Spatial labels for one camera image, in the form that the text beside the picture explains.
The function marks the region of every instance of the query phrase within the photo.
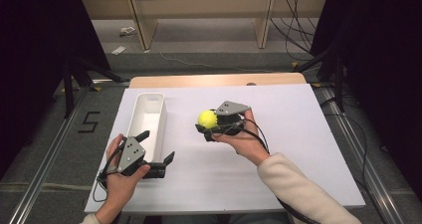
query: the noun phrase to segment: floor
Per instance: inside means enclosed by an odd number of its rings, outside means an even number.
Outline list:
[[[304,30],[312,33],[317,19],[301,20]],[[281,20],[275,23],[282,31],[289,29]],[[303,63],[311,56],[297,46],[287,43],[278,30],[270,25],[265,49],[258,49],[252,21],[249,19],[160,20],[150,50],[143,51],[136,36],[120,37],[121,28],[133,26],[131,21],[93,21],[113,71],[125,76],[166,74],[248,73],[257,67],[266,71],[288,72],[294,63]],[[305,47],[298,33],[290,37]],[[111,52],[119,46],[126,49],[119,55]],[[233,66],[233,69],[221,67]],[[317,67],[305,72],[308,82],[316,80]],[[65,97],[62,87],[33,133],[32,143],[22,148],[15,162],[0,182],[0,223],[8,223],[15,210],[21,210],[20,201],[34,177],[40,176],[36,198],[23,209],[26,223],[78,223],[84,216],[85,203],[98,171],[104,145],[113,125],[125,84],[98,85],[97,90],[78,90],[75,84],[78,111],[72,121],[63,119]],[[343,90],[347,118],[338,115],[334,103],[325,103],[333,96],[325,84],[315,87],[316,98],[331,127],[350,172],[363,182],[361,160],[366,147],[366,183],[361,188],[367,203],[363,208],[350,210],[362,223],[420,223],[422,204],[401,176],[387,150],[358,106],[351,90]],[[88,123],[91,118],[98,125]],[[52,165],[44,167],[44,157],[53,157]],[[381,184],[382,188],[371,183]],[[120,223],[141,223],[139,216],[123,215]]]

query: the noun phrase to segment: yellow-green ball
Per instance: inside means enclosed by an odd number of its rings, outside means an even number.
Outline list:
[[[217,115],[213,111],[202,112],[198,117],[198,124],[205,128],[217,126]]]

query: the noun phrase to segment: white tray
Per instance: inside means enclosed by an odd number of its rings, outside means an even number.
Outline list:
[[[137,97],[126,135],[137,136],[149,130],[149,137],[140,143],[146,150],[143,159],[147,162],[161,161],[166,117],[163,94],[146,93]]]

